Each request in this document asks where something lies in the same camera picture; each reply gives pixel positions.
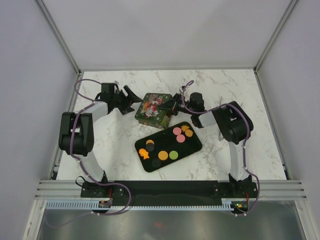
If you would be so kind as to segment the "gold tin lid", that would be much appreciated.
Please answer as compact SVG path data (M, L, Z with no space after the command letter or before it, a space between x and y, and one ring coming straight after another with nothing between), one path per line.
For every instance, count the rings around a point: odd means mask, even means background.
M171 115L169 112L165 111L165 110L160 110L158 109L158 105L167 102L168 100L170 100L172 98L171 94L166 94L166 93L147 93L136 114L138 115L146 115L147 117L151 117L151 116L157 116L157 115L165 115L165 114L169 114Z

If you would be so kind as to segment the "metal tongs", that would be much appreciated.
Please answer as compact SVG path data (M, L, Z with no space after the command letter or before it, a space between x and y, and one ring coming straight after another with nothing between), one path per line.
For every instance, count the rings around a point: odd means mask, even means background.
M238 144L247 135L246 124L240 115L242 108L236 101L223 105L222 100L223 97L220 98L219 107L214 114L218 126L218 140Z

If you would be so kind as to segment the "square cookie tin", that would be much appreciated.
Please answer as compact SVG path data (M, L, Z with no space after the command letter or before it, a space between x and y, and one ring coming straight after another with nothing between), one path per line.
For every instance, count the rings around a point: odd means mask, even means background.
M135 119L139 124L165 130L169 127L172 115L170 114L158 114L147 117L146 115L136 114Z

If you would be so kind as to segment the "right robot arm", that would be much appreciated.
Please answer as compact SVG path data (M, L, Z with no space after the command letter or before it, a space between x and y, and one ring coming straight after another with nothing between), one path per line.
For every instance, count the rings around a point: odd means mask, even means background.
M181 93L158 106L161 110L177 115L179 112L190 114L193 125L204 128L217 125L224 140L228 142L230 153L230 172L228 191L233 197L241 197L252 183L246 162L246 143L253 130L253 122L236 101L205 110L203 96L193 92L189 100Z

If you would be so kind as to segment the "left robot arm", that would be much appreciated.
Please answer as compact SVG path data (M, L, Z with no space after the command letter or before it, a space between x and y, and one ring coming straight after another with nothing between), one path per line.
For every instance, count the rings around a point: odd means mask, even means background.
M119 89L117 83L101 83L100 92L94 99L84 96L91 103L75 112L64 112L61 116L58 146L78 163L84 179L93 183L92 192L105 197L110 190L105 171L99 165L93 147L95 143L94 123L118 109L122 115L134 111L132 104L143 100L125 85Z

